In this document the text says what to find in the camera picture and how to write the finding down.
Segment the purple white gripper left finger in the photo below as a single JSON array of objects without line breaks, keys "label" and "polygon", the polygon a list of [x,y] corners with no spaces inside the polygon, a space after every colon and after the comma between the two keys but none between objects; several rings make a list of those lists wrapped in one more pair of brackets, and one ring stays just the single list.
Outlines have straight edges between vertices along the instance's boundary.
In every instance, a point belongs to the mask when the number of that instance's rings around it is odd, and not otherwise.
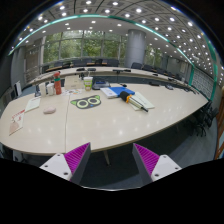
[{"label": "purple white gripper left finger", "polygon": [[41,166],[41,169],[79,184],[90,154],[91,145],[86,143],[65,154],[55,154]]}]

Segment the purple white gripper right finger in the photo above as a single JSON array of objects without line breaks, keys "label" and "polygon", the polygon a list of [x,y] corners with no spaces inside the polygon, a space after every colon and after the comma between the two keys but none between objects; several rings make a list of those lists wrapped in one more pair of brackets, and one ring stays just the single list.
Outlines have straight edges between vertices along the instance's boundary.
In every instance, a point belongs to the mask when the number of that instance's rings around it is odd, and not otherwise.
[{"label": "purple white gripper right finger", "polygon": [[132,153],[144,185],[181,170],[168,155],[158,155],[139,144],[133,144]]}]

